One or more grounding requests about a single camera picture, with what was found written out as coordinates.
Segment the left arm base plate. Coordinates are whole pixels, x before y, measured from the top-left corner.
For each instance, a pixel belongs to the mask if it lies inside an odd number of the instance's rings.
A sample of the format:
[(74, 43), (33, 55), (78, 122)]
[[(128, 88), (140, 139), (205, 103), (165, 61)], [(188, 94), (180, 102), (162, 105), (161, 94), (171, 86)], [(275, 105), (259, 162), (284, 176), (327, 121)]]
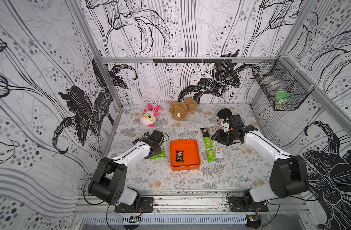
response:
[(119, 203), (115, 207), (116, 213), (152, 213), (154, 205), (153, 197), (140, 197), (132, 205)]

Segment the black cookie packet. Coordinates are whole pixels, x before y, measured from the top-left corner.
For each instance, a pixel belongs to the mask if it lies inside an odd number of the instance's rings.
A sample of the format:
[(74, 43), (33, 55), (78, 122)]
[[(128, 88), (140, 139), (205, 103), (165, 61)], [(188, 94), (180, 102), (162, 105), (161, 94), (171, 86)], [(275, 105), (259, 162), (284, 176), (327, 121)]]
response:
[(202, 137), (210, 137), (210, 133), (209, 133), (209, 130), (208, 128), (201, 128), (201, 133), (202, 133)]
[(176, 151), (176, 162), (183, 163), (184, 162), (184, 151), (177, 150)]

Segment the white cookie packet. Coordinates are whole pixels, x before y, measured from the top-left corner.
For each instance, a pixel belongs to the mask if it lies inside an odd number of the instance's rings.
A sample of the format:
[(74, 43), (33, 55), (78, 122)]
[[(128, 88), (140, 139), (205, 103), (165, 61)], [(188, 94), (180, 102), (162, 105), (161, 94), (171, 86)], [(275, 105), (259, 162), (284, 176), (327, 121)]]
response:
[(210, 133), (215, 133), (216, 132), (216, 128), (215, 128), (214, 125), (209, 125), (208, 129), (209, 129)]
[(215, 158), (216, 159), (224, 159), (223, 152), (222, 152), (222, 147), (218, 146), (215, 149)]

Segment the orange storage box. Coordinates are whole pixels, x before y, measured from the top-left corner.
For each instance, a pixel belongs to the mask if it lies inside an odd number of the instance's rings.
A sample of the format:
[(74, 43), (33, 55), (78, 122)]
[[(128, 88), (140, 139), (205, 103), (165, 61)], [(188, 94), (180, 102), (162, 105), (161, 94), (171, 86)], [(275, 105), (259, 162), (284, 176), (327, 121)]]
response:
[[(176, 162), (176, 151), (184, 151), (184, 162)], [(197, 170), (201, 159), (196, 140), (174, 140), (170, 142), (170, 167), (172, 171)]]

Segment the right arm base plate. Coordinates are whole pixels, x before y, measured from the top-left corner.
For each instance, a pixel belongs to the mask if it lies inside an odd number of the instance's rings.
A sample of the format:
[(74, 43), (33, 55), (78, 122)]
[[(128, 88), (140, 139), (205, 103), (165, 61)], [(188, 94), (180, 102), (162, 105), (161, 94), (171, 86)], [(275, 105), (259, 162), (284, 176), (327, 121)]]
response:
[(254, 202), (249, 198), (227, 195), (226, 202), (231, 212), (268, 212), (268, 206), (266, 202)]

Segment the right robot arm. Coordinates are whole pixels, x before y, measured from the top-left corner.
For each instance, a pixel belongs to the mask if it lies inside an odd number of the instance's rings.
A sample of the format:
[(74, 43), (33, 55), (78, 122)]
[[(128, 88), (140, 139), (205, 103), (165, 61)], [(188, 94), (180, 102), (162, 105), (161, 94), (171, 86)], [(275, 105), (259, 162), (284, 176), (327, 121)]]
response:
[(247, 206), (272, 199), (285, 198), (309, 190), (308, 172), (305, 160), (293, 156), (277, 147), (253, 125), (245, 125), (240, 115), (232, 115), (220, 121), (222, 127), (215, 132), (212, 140), (225, 146), (246, 143), (257, 151), (272, 166), (269, 182), (244, 191)]

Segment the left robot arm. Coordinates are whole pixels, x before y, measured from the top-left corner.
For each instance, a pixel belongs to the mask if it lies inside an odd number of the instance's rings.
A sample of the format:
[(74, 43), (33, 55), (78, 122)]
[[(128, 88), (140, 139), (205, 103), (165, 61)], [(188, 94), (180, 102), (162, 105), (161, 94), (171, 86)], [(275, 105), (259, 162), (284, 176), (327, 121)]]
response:
[(117, 203), (138, 209), (141, 195), (135, 189), (126, 187), (127, 171), (136, 166), (141, 159), (149, 159), (162, 153), (164, 133), (154, 130), (133, 142), (132, 148), (119, 156), (102, 158), (93, 171), (87, 191), (102, 201)]

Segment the green cookie packet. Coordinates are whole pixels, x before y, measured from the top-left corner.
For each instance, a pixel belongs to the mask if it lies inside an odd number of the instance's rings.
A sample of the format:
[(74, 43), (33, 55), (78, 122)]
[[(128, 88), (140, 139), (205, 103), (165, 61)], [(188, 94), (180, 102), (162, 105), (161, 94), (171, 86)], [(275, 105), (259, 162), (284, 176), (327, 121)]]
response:
[(213, 162), (216, 160), (215, 151), (213, 149), (206, 150), (208, 162)]
[(203, 137), (203, 141), (205, 144), (205, 149), (212, 149), (213, 148), (212, 139), (210, 137)]
[(155, 160), (155, 159), (158, 159), (158, 158), (164, 158), (166, 157), (166, 152), (165, 152), (165, 148), (164, 147), (161, 147), (161, 153), (156, 155), (156, 156), (153, 156), (150, 158), (150, 160)]

